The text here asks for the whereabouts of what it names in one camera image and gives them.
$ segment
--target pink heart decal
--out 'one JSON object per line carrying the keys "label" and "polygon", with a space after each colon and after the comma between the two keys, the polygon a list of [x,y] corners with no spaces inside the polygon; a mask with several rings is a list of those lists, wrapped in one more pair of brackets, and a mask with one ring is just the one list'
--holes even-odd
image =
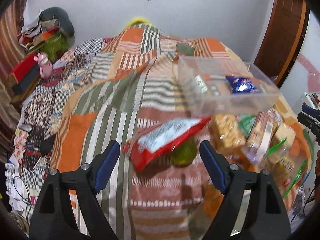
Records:
{"label": "pink heart decal", "polygon": [[308,92],[320,93],[319,76],[313,73],[309,73],[307,76]]}

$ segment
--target wooden door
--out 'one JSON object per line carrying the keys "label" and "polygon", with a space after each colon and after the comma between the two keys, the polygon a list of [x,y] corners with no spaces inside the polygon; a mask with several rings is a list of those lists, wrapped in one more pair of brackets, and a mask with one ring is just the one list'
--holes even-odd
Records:
{"label": "wooden door", "polygon": [[290,68],[306,16],[304,0],[274,0],[270,22],[254,64],[279,84]]}

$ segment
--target pink toy figure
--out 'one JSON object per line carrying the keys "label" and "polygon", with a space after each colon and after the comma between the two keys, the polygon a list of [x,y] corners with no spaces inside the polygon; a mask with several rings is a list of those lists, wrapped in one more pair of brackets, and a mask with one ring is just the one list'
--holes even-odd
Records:
{"label": "pink toy figure", "polygon": [[38,57],[34,56],[33,59],[38,62],[40,67],[40,76],[43,79],[47,79],[51,76],[52,73],[52,64],[48,59],[47,54],[45,53],[38,53]]}

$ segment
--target red snack bag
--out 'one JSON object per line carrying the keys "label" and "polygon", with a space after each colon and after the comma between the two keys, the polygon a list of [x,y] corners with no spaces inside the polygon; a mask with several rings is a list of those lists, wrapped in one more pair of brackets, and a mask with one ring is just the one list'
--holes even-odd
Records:
{"label": "red snack bag", "polygon": [[142,171],[155,158],[172,152],[210,121],[206,118],[174,118],[151,127],[124,144],[123,152]]}

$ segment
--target metal screw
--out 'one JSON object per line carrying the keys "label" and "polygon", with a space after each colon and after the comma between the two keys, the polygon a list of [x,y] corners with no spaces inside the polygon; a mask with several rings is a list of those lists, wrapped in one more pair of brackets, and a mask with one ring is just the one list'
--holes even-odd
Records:
{"label": "metal screw", "polygon": [[51,174],[51,175],[56,175],[56,174],[57,174],[57,172],[58,172],[58,170],[57,170],[57,169],[52,169],[52,170],[50,171],[50,174]]}
{"label": "metal screw", "polygon": [[266,175],[266,176],[270,175],[270,171],[267,170],[267,169],[263,169],[263,170],[262,170],[262,173],[263,173],[264,175]]}
{"label": "metal screw", "polygon": [[230,165],[230,169],[232,169],[233,171],[236,171],[237,169],[239,169],[239,166],[233,163]]}
{"label": "metal screw", "polygon": [[89,167],[90,167],[90,164],[88,164],[88,163],[84,163],[84,164],[81,165],[81,169],[84,170],[84,171],[89,169]]}

